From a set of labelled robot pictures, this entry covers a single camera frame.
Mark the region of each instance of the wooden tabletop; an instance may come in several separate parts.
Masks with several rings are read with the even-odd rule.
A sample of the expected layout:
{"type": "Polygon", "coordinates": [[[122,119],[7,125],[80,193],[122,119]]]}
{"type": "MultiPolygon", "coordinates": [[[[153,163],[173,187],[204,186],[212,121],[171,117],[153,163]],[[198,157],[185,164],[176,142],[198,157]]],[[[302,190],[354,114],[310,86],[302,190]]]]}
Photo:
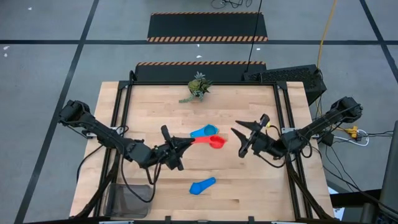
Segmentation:
{"type": "MultiPolygon", "coordinates": [[[[110,125],[117,82],[104,82],[99,93],[95,117],[110,125]]],[[[252,152],[244,159],[238,157],[239,139],[230,128],[244,134],[249,130],[236,124],[235,120],[258,121],[263,113],[271,124],[279,126],[271,86],[212,86],[203,102],[178,103],[190,93],[186,86],[133,86],[125,137],[145,139],[149,147],[164,143],[160,127],[167,125],[171,136],[189,137],[189,133],[206,124],[220,129],[219,135],[228,140],[222,149],[213,149],[207,144],[194,144],[183,155],[183,171],[162,167],[156,195],[146,220],[236,220],[244,221],[254,216],[256,221],[294,220],[292,201],[286,168],[276,169],[266,164],[252,152]],[[200,195],[191,195],[193,182],[215,177],[215,185],[200,195]]],[[[311,122],[302,83],[288,83],[289,97],[297,128],[311,122]]],[[[284,122],[287,122],[283,94],[280,92],[284,122]]],[[[277,133],[269,129],[271,137],[277,133]]],[[[316,141],[312,146],[317,148],[316,141]]],[[[88,141],[85,154],[98,147],[96,139],[88,141]]],[[[76,215],[98,188],[105,150],[90,157],[81,168],[75,198],[70,215],[76,215]]],[[[271,156],[263,153],[275,164],[271,156]]],[[[325,211],[333,216],[322,161],[317,152],[309,159],[303,157],[303,166],[309,191],[325,211]]],[[[129,184],[147,184],[146,173],[135,162],[125,161],[124,173],[129,184]]],[[[119,174],[118,183],[123,180],[119,174]]],[[[302,217],[305,213],[302,194],[297,189],[302,217]]]]}

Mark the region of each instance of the small potted plant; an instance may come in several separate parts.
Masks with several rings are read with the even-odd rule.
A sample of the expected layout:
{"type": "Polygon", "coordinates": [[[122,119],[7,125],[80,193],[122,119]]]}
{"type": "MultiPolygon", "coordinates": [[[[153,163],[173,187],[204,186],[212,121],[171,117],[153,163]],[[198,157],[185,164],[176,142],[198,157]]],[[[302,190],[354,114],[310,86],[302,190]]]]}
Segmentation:
{"type": "Polygon", "coordinates": [[[188,83],[188,89],[191,92],[191,95],[183,100],[180,100],[180,103],[188,103],[191,102],[195,97],[199,97],[200,101],[203,100],[203,95],[205,93],[209,93],[207,90],[213,81],[207,80],[205,75],[202,73],[197,72],[195,75],[195,79],[188,83]]]}

